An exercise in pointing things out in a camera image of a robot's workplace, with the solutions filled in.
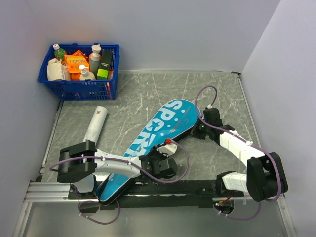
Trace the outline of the black green box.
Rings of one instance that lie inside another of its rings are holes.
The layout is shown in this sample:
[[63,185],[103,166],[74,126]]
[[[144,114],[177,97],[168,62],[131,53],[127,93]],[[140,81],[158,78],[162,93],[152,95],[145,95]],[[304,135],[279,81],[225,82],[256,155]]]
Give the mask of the black green box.
[[109,71],[111,68],[113,53],[109,50],[102,50],[102,57],[100,60],[99,68],[97,71],[97,79],[98,80],[107,80],[109,76]]

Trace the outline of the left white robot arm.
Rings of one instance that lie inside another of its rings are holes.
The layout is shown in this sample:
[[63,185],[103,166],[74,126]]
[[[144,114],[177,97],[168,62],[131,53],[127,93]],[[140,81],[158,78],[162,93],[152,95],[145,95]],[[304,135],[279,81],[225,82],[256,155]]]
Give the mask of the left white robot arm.
[[177,164],[170,156],[177,147],[168,139],[153,146],[147,155],[124,157],[104,152],[96,148],[95,142],[85,141],[61,149],[59,162],[50,170],[57,172],[59,183],[72,183],[85,198],[93,198],[98,191],[95,172],[120,174],[131,179],[145,172],[157,179],[172,178],[177,174]]

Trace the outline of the grey pump bottle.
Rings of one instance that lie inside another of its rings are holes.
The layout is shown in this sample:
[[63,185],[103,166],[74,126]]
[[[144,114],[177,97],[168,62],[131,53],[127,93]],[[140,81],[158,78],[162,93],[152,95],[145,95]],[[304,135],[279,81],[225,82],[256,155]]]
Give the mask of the grey pump bottle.
[[94,74],[95,78],[97,78],[97,72],[99,69],[101,55],[100,52],[102,50],[99,44],[93,45],[91,47],[92,53],[89,56],[89,70]]

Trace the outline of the aluminium rail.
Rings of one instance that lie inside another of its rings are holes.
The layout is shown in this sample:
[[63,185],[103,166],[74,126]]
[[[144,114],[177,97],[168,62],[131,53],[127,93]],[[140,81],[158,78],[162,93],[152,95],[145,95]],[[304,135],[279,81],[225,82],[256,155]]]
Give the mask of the aluminium rail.
[[[244,198],[250,199],[250,195],[244,194]],[[70,184],[57,182],[31,182],[24,198],[25,202],[60,202],[76,200],[96,200],[96,196],[94,194],[78,195]]]

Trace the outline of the blue racket cover bag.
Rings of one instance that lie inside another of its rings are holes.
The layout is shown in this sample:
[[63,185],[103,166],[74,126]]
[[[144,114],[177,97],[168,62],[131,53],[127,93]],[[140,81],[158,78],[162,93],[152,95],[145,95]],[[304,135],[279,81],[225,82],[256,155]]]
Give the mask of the blue racket cover bag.
[[[148,121],[123,156],[147,155],[153,146],[163,144],[166,139],[175,143],[190,133],[200,114],[200,110],[195,109],[194,103],[188,100],[167,102]],[[135,179],[109,173],[109,177],[96,190],[97,199],[104,205],[112,203]]]

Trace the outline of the beige pump bottle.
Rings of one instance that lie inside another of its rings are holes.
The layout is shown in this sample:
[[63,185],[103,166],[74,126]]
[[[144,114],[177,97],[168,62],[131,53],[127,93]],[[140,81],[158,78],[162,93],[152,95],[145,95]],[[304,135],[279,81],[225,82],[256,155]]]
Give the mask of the beige pump bottle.
[[80,81],[86,80],[96,80],[95,75],[88,70],[88,67],[85,65],[79,65],[79,69],[81,70],[81,75],[79,77]]

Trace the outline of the beige cloth bag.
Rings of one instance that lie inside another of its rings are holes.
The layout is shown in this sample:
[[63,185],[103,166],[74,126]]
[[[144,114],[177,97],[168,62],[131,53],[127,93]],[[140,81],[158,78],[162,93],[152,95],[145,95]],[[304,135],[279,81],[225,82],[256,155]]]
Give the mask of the beige cloth bag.
[[49,60],[47,65],[47,80],[48,81],[70,81],[71,76],[66,65],[63,65],[60,60],[54,58]]

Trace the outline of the orange snack packet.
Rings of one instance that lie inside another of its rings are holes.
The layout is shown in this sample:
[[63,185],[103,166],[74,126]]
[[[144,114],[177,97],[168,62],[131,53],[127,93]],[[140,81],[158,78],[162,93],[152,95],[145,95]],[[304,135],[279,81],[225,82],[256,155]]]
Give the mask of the orange snack packet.
[[88,57],[81,50],[77,50],[72,55],[66,55],[65,63],[71,74],[81,73],[80,65],[84,65],[85,69],[89,69]]

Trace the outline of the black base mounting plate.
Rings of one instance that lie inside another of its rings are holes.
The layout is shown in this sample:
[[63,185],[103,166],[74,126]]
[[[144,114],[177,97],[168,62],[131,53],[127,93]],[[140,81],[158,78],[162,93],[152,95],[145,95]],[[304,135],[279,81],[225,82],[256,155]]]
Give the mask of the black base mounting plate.
[[214,180],[184,180],[173,184],[138,181],[118,197],[121,208],[191,207],[213,208],[213,201],[244,197],[240,191],[217,191]]

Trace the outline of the blue plastic basket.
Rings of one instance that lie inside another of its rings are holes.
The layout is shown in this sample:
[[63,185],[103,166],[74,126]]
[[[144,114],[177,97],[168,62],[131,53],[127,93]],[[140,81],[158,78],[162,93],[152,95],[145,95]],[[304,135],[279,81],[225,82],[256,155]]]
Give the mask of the blue plastic basket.
[[110,68],[114,70],[110,80],[93,81],[49,81],[47,79],[48,61],[55,58],[53,46],[50,46],[40,68],[38,82],[48,87],[60,100],[115,100],[119,80],[120,46],[118,44],[101,44],[102,49],[112,52]]

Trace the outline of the green drink bottle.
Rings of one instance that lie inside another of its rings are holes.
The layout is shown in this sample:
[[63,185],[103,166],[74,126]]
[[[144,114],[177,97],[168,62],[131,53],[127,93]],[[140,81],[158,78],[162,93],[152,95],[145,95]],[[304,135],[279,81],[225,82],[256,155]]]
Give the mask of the green drink bottle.
[[59,44],[53,45],[55,58],[61,61],[65,60],[65,56],[67,55],[66,51],[60,47]]

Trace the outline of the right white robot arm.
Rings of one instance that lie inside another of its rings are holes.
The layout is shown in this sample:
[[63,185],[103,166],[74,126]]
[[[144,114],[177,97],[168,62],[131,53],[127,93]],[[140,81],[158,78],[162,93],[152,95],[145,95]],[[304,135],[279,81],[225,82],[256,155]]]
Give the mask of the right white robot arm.
[[223,125],[217,108],[205,108],[203,119],[195,123],[192,135],[199,139],[209,137],[217,145],[227,149],[245,166],[246,173],[223,172],[216,177],[215,190],[222,197],[232,191],[248,193],[253,200],[261,202],[288,191],[288,183],[281,158],[276,152],[266,155],[243,139],[229,125]]

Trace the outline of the white shuttlecock tube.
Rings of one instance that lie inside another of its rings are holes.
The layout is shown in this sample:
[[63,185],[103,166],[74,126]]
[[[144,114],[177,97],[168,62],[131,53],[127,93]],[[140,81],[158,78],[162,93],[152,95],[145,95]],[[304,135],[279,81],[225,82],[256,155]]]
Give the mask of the white shuttlecock tube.
[[83,142],[91,141],[97,143],[99,135],[101,133],[102,127],[104,125],[108,110],[105,107],[97,106],[92,119],[90,121],[89,127],[84,136]]

